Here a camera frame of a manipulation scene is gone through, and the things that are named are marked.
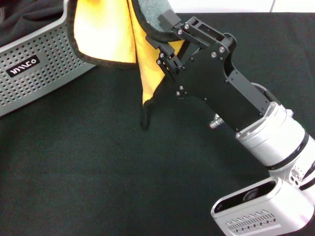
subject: black cloth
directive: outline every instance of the black cloth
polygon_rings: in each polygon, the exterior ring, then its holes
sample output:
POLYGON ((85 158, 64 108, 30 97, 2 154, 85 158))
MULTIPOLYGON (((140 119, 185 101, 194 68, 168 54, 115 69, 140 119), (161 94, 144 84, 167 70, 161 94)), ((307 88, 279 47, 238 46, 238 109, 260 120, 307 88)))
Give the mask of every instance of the black cloth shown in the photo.
POLYGON ((63 14, 63 0, 14 0, 6 3, 0 24, 0 47, 56 21, 63 14))
MULTIPOLYGON (((195 15, 236 37, 234 65, 315 137, 314 14, 195 15)), ((2 117, 0 235, 223 235, 213 204, 268 172, 203 102, 165 94, 143 131, 139 70, 96 67, 2 117)))

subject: camera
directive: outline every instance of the camera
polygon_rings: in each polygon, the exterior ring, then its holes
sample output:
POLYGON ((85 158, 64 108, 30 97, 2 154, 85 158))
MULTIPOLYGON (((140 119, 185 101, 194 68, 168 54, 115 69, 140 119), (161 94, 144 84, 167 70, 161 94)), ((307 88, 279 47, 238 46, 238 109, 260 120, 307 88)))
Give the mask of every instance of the camera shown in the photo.
POLYGON ((303 228, 314 205, 298 188, 269 177, 219 199, 211 215, 227 236, 277 236, 303 228))

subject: white wall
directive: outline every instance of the white wall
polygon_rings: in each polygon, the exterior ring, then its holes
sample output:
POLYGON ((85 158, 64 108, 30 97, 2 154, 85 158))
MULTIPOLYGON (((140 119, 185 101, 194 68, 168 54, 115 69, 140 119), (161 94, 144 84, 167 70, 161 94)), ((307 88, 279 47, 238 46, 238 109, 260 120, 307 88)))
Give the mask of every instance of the white wall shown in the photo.
MULTIPOLYGON (((168 0, 182 12, 270 12, 274 0, 168 0)), ((315 12, 315 0, 275 0, 273 12, 315 12)))

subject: black metal bracket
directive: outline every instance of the black metal bracket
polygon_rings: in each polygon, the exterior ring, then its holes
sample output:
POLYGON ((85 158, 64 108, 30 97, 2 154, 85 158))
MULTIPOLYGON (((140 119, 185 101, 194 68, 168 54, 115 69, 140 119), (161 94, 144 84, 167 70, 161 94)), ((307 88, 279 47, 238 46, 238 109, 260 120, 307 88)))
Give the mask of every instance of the black metal bracket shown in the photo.
POLYGON ((196 17, 182 23, 172 10, 158 19, 165 30, 185 40, 186 50, 177 57, 169 44, 146 38, 160 50, 157 64, 184 95, 202 99, 237 132, 265 115, 270 101, 232 63, 236 39, 231 34, 221 33, 196 17))

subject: yellow towel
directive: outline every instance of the yellow towel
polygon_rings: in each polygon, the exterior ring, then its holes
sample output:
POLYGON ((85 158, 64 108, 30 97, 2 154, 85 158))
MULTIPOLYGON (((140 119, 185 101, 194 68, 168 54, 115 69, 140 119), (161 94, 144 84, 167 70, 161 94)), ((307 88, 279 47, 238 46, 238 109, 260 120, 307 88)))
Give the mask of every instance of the yellow towel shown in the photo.
MULTIPOLYGON (((150 100, 164 73, 156 64, 159 50, 146 41, 132 0, 71 0, 69 5, 68 15, 74 18, 75 48, 81 57, 120 66, 135 64, 137 59, 143 87, 142 104, 150 100)), ((183 41, 170 44, 177 53, 183 41)))

